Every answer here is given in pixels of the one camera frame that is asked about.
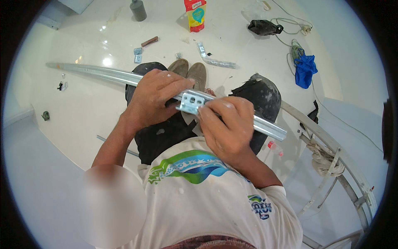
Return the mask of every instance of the glossy floor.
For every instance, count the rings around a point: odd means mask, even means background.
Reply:
[[[237,69],[206,65],[207,87],[217,96],[226,96],[254,73],[275,83],[282,99],[303,113],[314,109],[314,91],[295,84],[286,60],[289,47],[275,36],[259,36],[248,31],[248,22],[241,11],[247,1],[209,0],[205,14],[205,28],[189,33],[183,1],[147,0],[147,19],[136,22],[129,8],[129,0],[95,0],[81,15],[67,17],[59,30],[35,24],[27,36],[10,78],[9,90],[22,107],[34,107],[40,130],[70,160],[84,170],[90,168],[102,141],[107,137],[119,115],[126,108],[125,88],[114,82],[76,73],[49,69],[46,62],[90,64],[131,71],[133,49],[154,36],[159,41],[144,47],[142,62],[158,61],[170,65],[177,52],[190,65],[201,62],[196,42],[201,41],[207,52],[218,60],[234,62]],[[269,17],[287,17],[278,6],[270,3]],[[307,18],[294,0],[283,7],[297,16]],[[286,26],[285,29],[297,29]],[[325,47],[316,29],[308,36],[302,34],[279,36],[290,43],[297,39],[306,54],[317,54],[319,73],[314,75],[314,87],[320,98],[342,100],[341,88]],[[68,88],[59,91],[60,81]],[[44,121],[41,114],[50,113]],[[277,122],[288,130],[285,141],[279,143],[284,155],[278,157],[263,147],[258,157],[267,163],[284,181],[299,158],[304,144],[298,139],[299,122],[281,111]],[[130,150],[137,152],[135,142]],[[125,165],[134,168],[140,161],[128,155]]]

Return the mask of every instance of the black pants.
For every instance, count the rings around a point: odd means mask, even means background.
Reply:
[[[133,70],[133,73],[144,75],[153,69],[167,70],[159,62],[149,62],[138,65]],[[130,103],[134,91],[134,86],[126,85],[127,105]],[[257,73],[250,77],[243,86],[232,90],[230,96],[249,100],[254,105],[255,114],[271,122],[275,122],[281,107],[281,94],[277,87],[270,80]],[[166,106],[176,101],[175,99],[170,99],[166,102]],[[150,165],[155,158],[171,146],[190,137],[197,137],[192,132],[195,126],[196,122],[194,120],[187,125],[181,112],[178,112],[162,123],[138,131],[135,135],[135,141],[138,146],[141,163]],[[254,131],[250,148],[256,155],[266,139],[267,135]]]

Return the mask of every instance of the gray bottle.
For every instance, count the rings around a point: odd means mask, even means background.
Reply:
[[[146,19],[144,3],[141,0],[132,0],[130,9],[133,12],[137,22],[144,21]]]

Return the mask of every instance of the shoe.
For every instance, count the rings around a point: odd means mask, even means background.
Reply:
[[[204,92],[206,86],[206,77],[205,65],[203,63],[196,62],[188,70],[186,78],[192,78],[195,80],[195,85],[192,87],[192,89]]]
[[[168,68],[168,71],[172,71],[173,73],[178,74],[179,76],[182,76],[184,78],[187,77],[188,74],[188,61],[185,59],[178,59],[174,61]]]

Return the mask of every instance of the hand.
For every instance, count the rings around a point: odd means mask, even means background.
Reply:
[[[214,114],[221,115],[224,123]],[[200,126],[207,146],[223,162],[236,168],[248,157],[256,157],[249,147],[253,136],[253,104],[240,97],[206,102],[199,108]]]
[[[166,121],[178,112],[179,105],[177,102],[166,107],[166,101],[194,83],[176,73],[153,69],[141,79],[122,115],[138,130]]]

